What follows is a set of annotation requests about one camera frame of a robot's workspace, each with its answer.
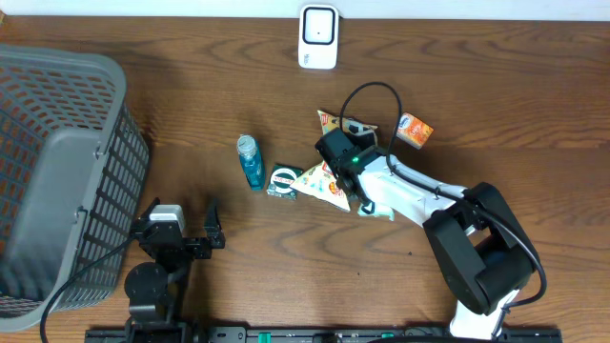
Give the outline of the teal liquid bottle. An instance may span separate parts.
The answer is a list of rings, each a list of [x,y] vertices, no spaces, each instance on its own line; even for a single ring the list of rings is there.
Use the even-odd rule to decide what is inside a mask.
[[[248,134],[241,134],[236,143],[240,165],[253,191],[265,186],[266,172],[257,141]]]

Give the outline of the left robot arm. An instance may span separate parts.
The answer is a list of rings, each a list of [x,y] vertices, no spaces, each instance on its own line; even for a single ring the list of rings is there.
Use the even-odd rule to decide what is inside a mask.
[[[184,235],[182,208],[162,205],[154,199],[134,221],[130,235],[152,260],[131,269],[124,290],[130,299],[130,318],[125,326],[128,342],[205,342],[196,323],[180,318],[189,285],[192,263],[212,257],[225,247],[213,200],[206,210],[202,236]]]

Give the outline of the yellow snack bag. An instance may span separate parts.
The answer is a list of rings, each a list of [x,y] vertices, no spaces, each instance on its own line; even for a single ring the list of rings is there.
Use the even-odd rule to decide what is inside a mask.
[[[365,124],[348,117],[342,119],[342,129],[355,138],[361,139],[365,145],[377,143],[376,125]],[[336,184],[336,178],[325,161],[302,173],[291,188],[326,201],[342,211],[351,210],[346,193]]]

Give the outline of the small dark green box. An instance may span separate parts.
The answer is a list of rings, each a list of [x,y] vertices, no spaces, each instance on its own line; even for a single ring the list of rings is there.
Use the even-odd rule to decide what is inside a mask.
[[[266,190],[267,194],[287,200],[296,200],[297,191],[291,185],[302,173],[302,169],[275,164]]]

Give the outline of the light teal wipes packet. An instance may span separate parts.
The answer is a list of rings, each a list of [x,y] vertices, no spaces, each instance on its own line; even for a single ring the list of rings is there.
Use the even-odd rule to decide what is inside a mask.
[[[394,210],[391,207],[383,204],[377,204],[375,202],[371,202],[368,205],[361,204],[358,208],[357,213],[360,216],[365,217],[385,217],[390,221],[395,220]]]

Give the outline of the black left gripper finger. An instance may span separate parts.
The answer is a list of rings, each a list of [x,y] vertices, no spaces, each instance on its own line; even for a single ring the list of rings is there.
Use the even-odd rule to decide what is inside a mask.
[[[221,227],[217,205],[218,202],[216,199],[209,205],[206,212],[204,230],[212,249],[224,249],[226,238]]]
[[[160,204],[160,199],[158,197],[155,197],[153,199],[152,203],[148,206],[148,208],[146,210],[144,210],[144,212],[142,213],[142,218],[149,219],[154,208],[159,204]]]

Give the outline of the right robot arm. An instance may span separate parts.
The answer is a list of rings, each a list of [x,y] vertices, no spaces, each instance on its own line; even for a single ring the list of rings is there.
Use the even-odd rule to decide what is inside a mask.
[[[315,144],[337,185],[366,215],[398,212],[425,232],[443,278],[457,299],[450,334],[497,340],[505,315],[534,272],[539,255],[497,188],[439,182],[384,149],[364,147],[334,129]]]

